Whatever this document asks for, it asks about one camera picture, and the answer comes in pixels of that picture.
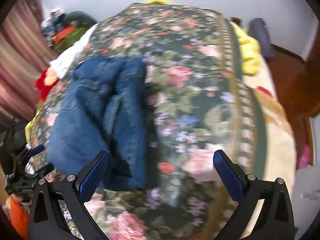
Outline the striped pink curtain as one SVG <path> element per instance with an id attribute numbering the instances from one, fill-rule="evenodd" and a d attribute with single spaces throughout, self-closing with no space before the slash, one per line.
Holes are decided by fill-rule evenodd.
<path id="1" fill-rule="evenodd" d="M 17 0 L 1 24 L 1 114 L 30 120 L 40 100 L 35 81 L 57 54 L 41 31 L 40 0 Z"/>

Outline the white light blue shirt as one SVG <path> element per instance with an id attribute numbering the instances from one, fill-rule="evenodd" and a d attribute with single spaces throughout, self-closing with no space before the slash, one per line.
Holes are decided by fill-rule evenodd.
<path id="1" fill-rule="evenodd" d="M 65 76 L 68 68 L 75 58 L 77 58 L 84 48 L 89 44 L 89 40 L 93 31 L 98 24 L 91 26 L 88 31 L 81 36 L 80 40 L 76 41 L 70 48 L 66 49 L 57 59 L 49 62 L 49 69 L 53 71 L 58 79 Z"/>

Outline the brown wooden door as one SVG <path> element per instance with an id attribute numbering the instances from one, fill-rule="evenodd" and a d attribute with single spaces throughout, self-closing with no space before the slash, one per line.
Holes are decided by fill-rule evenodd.
<path id="1" fill-rule="evenodd" d="M 313 164 L 309 118 L 319 113 L 319 23 L 307 59 L 274 45 L 267 61 L 278 100 L 285 109 L 295 139 L 297 159 Z"/>

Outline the blue denim jacket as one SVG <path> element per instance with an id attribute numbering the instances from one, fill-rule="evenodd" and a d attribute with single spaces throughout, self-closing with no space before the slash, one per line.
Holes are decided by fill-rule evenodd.
<path id="1" fill-rule="evenodd" d="M 46 160 L 78 173 L 101 151 L 99 173 L 112 191 L 146 184 L 146 65 L 142 58 L 95 56 L 77 65 L 47 145 Z"/>

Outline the dark blue hanging garment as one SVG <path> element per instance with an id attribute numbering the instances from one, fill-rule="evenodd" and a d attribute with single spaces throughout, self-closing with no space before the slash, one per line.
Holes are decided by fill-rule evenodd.
<path id="1" fill-rule="evenodd" d="M 249 22 L 248 35 L 258 41 L 260 53 L 266 61 L 273 59 L 276 56 L 267 30 L 267 25 L 262 18 L 254 18 Z"/>

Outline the floral dark green bedspread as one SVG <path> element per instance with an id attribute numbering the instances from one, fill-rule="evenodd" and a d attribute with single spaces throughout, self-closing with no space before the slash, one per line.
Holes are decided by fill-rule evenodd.
<path id="1" fill-rule="evenodd" d="M 236 208 L 213 172 L 226 151 L 262 178 L 266 128 L 242 79 L 240 43 L 212 10 L 132 4 L 99 22 L 75 58 L 142 56 L 147 63 L 148 186 L 98 190 L 90 212 L 111 239 L 209 239 Z"/>

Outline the yellow blanket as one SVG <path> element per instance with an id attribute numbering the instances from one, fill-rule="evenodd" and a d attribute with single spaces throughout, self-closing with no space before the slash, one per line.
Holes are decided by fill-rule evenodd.
<path id="1" fill-rule="evenodd" d="M 240 54 L 241 67 L 245 75 L 255 75 L 260 70 L 260 45 L 259 42 L 250 37 L 244 29 L 239 27 L 236 23 L 230 22 L 235 32 Z"/>

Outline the cream patterned blanket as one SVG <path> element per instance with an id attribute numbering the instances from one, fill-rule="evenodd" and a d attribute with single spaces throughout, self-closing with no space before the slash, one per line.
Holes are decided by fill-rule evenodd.
<path id="1" fill-rule="evenodd" d="M 289 196 L 292 197 L 296 175 L 296 146 L 293 130 L 287 120 L 285 110 L 278 101 L 270 69 L 262 56 L 259 57 L 259 71 L 253 76 L 243 75 L 244 83 L 253 89 L 263 113 L 266 135 L 264 171 L 258 177 L 275 181 L 283 178 Z"/>

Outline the red plush toy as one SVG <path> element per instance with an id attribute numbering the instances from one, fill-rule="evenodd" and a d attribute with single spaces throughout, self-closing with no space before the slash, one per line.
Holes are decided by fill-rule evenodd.
<path id="1" fill-rule="evenodd" d="M 49 92 L 58 81 L 59 78 L 52 67 L 49 67 L 41 73 L 41 76 L 35 81 L 35 90 L 39 92 L 39 96 L 42 101 L 46 99 Z"/>

